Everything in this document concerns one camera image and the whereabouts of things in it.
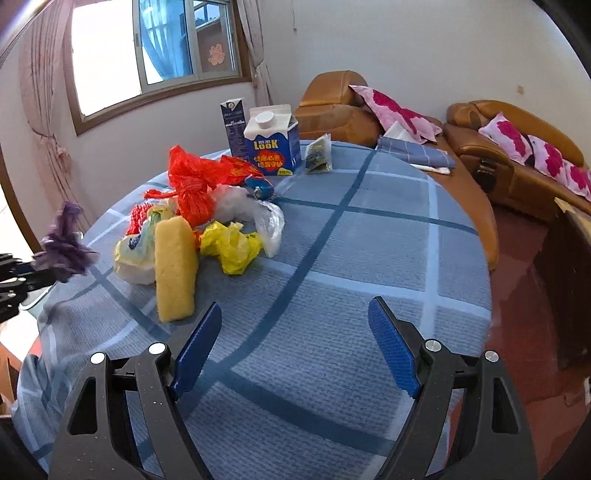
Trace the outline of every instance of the blue carton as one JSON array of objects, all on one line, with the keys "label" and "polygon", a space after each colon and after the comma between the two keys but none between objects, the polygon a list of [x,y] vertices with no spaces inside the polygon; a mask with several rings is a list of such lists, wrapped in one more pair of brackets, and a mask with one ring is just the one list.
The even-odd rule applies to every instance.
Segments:
[{"label": "blue carton", "polygon": [[301,165],[300,131],[290,105],[251,108],[244,143],[248,161],[264,175],[293,175]]},{"label": "blue carton", "polygon": [[223,123],[226,127],[228,136],[228,145],[233,157],[246,160],[248,153],[244,144],[244,129],[246,128],[246,119],[244,117],[244,105],[242,98],[234,98],[221,103]]}]

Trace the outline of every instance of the floor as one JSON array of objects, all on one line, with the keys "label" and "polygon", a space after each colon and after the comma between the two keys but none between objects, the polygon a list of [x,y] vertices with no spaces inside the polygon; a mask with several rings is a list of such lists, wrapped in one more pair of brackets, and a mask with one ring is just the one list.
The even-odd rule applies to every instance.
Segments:
[{"label": "floor", "polygon": [[547,227],[503,207],[495,207],[495,217],[501,255],[491,275],[486,347],[499,353],[525,404],[541,478],[586,417],[583,382],[591,375],[591,362],[558,371],[553,317],[532,264]]}]

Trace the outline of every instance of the window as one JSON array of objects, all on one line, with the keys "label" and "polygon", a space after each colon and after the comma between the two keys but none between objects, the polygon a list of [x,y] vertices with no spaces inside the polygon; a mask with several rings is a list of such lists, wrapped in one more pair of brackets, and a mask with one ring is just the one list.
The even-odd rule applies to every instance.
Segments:
[{"label": "window", "polygon": [[90,1],[74,9],[64,42],[78,134],[167,96],[250,81],[232,0]]}]

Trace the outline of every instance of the purple duster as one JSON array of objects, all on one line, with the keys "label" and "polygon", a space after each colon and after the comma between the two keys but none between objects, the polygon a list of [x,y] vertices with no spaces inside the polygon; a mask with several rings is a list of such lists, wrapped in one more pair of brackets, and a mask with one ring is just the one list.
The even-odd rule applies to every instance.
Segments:
[{"label": "purple duster", "polygon": [[74,226],[82,208],[76,202],[64,202],[49,233],[41,240],[42,252],[33,255],[33,268],[53,268],[62,283],[72,275],[86,274],[87,269],[99,259],[99,254],[78,241]]}]

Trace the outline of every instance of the glass pane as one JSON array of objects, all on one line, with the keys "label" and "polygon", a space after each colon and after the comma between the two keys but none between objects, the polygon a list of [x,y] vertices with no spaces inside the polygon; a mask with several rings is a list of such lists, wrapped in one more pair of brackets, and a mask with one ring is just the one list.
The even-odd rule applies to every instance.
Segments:
[{"label": "glass pane", "polygon": [[111,0],[74,9],[74,84],[84,115],[141,93],[131,2]]},{"label": "glass pane", "polygon": [[183,0],[139,0],[139,30],[149,84],[193,74]]},{"label": "glass pane", "polygon": [[229,32],[232,31],[225,4],[193,2],[199,58],[204,73],[236,70]]}]

